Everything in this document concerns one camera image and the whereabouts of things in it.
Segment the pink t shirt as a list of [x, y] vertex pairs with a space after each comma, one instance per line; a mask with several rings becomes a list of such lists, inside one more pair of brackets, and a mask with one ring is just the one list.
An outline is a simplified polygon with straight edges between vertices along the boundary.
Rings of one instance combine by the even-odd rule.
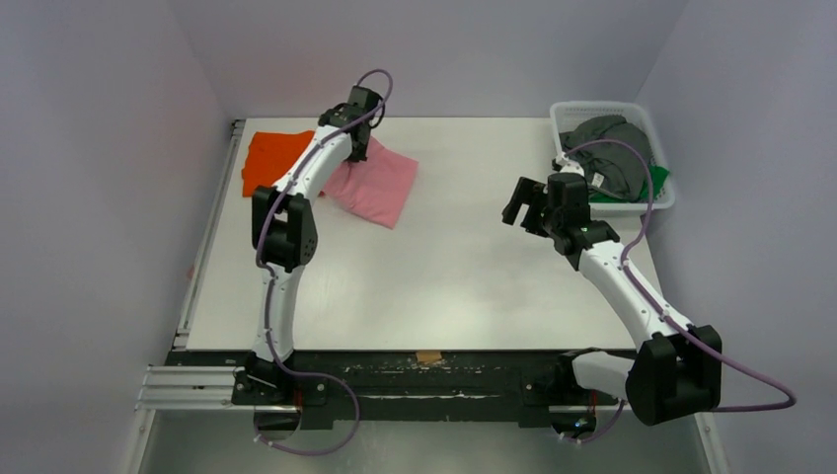
[[341, 209], [394, 229], [413, 188], [419, 162], [371, 138], [366, 160], [342, 162], [321, 193]]

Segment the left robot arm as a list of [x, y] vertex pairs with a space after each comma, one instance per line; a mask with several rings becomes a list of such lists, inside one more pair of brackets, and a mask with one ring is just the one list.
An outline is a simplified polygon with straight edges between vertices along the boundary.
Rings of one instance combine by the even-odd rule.
[[313, 201], [340, 164], [366, 159], [371, 130], [389, 96], [353, 86], [346, 101], [320, 115], [311, 141], [286, 174], [269, 187], [257, 187], [252, 196], [252, 238], [264, 299], [244, 373], [271, 404], [285, 402], [294, 390], [296, 375], [284, 362], [293, 353], [301, 277], [318, 247]]

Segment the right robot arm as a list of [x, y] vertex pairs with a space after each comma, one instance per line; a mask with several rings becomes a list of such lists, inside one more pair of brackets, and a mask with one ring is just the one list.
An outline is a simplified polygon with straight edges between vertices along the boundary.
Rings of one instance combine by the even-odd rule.
[[632, 359], [599, 349], [567, 356], [554, 376], [562, 399], [576, 402], [591, 390], [603, 392], [628, 403], [647, 426], [719, 406], [721, 336], [710, 325], [693, 325], [649, 286], [616, 230], [592, 218], [584, 178], [573, 173], [554, 173], [544, 183], [520, 178], [501, 220], [550, 239], [601, 293], [636, 347]]

